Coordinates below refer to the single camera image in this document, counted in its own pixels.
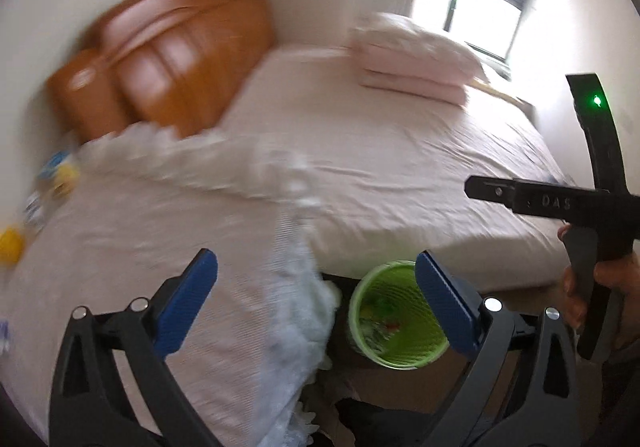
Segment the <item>person's right hand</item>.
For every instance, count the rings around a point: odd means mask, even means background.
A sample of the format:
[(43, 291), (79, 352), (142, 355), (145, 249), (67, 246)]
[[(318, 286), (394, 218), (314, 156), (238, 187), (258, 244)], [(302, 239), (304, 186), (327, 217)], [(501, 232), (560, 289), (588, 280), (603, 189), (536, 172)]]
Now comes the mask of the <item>person's right hand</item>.
[[(594, 266), (593, 278), (624, 297), (620, 327), (608, 360), (611, 363), (639, 359), (639, 259), (632, 252), (616, 261), (600, 262)], [(565, 321), (575, 330), (586, 319), (587, 303), (577, 293), (577, 278), (572, 267), (564, 269), (562, 277), (563, 309)]]

